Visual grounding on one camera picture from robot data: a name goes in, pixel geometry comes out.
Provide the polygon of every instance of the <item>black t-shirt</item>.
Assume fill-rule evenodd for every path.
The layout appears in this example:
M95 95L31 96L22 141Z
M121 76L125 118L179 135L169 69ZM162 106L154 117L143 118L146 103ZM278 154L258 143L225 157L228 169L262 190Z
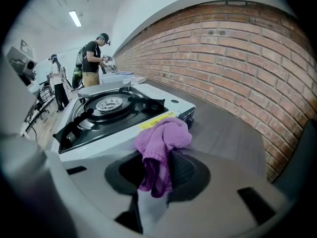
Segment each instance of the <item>black t-shirt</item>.
M98 72L99 62L89 62L87 60L87 51L94 52L94 57L100 58L100 48L96 41L91 41L86 45L83 52L83 72Z

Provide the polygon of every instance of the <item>pink cloth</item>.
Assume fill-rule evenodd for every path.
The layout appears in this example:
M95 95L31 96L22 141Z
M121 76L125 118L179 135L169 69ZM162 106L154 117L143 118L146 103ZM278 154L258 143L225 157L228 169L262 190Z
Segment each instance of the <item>pink cloth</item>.
M162 197L172 190L168 168L168 154L173 148L183 148L192 140L188 126L178 118L165 118L152 128L139 133L135 146L142 154L145 178L139 189Z

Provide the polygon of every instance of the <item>ceiling light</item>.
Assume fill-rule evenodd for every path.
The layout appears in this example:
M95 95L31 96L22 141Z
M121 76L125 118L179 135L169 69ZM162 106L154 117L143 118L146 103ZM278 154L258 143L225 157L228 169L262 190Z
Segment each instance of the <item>ceiling light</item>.
M80 27L80 26L81 26L81 23L80 23L80 21L79 21L79 19L78 19L78 17L77 17L76 12L75 12L74 10L73 10L73 11L70 11L70 12L69 12L69 15L71 16L71 18L72 18L72 20L74 21L75 25L76 25L77 27Z

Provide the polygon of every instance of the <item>black stove panel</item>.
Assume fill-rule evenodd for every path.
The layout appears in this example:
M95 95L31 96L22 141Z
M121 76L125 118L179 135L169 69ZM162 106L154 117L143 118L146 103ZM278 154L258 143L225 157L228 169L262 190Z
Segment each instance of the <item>black stove panel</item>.
M67 124L73 122L73 118L80 115L79 109L82 109L82 112L87 111L95 107L103 98L109 97L121 98L123 100L122 106L111 113L99 113L98 110L94 110L93 115L87 119L93 126L87 129L79 125L80 136L67 147L59 146L60 154L110 136L168 111L162 105L164 100L152 100L136 89L130 92L109 91L87 100L85 104L77 100Z

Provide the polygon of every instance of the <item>hand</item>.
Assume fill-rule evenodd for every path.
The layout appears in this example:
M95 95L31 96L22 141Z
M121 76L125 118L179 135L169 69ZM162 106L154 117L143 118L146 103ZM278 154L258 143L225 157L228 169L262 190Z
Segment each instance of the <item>hand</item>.
M103 61L104 61L104 62L109 62L109 59L108 59L108 57L106 57L106 58L103 58Z

